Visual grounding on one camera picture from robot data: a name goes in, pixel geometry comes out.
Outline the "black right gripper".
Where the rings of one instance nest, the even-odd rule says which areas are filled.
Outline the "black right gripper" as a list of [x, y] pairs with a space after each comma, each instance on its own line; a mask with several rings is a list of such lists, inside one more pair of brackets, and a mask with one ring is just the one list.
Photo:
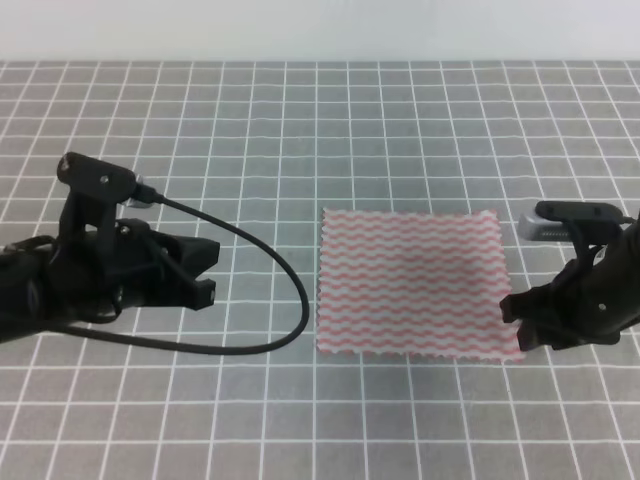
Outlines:
[[560, 273], [553, 296], [547, 284], [500, 301], [504, 323], [552, 326], [522, 322], [517, 332], [521, 351], [613, 345], [635, 325], [635, 236], [623, 234], [604, 247], [589, 247], [581, 239], [574, 250], [576, 258]]

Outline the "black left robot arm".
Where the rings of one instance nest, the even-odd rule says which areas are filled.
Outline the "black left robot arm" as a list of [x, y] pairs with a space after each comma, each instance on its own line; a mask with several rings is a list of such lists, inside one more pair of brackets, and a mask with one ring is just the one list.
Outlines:
[[120, 219], [99, 248], [95, 231], [61, 240], [38, 236], [1, 254], [1, 339], [11, 341], [75, 322], [107, 324], [135, 307], [207, 308], [216, 284], [201, 279], [220, 245], [170, 235], [137, 219]]

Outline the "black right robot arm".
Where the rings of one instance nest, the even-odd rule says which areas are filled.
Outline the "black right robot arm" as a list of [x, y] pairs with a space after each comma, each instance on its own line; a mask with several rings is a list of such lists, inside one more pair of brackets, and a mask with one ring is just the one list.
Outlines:
[[540, 201], [517, 225], [520, 238], [569, 242], [576, 257], [542, 286], [500, 302], [517, 322], [520, 350], [614, 345], [639, 323], [639, 220], [601, 202]]

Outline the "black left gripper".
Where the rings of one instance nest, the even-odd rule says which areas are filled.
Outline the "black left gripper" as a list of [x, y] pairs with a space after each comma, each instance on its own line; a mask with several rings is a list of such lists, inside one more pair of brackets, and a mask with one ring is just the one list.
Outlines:
[[[44, 318], [114, 320], [131, 307], [212, 306], [216, 282], [196, 280], [215, 267], [220, 244], [200, 237], [157, 232], [149, 224], [121, 219], [99, 250], [98, 233], [67, 239], [44, 237]], [[188, 275], [175, 275], [175, 268]]]

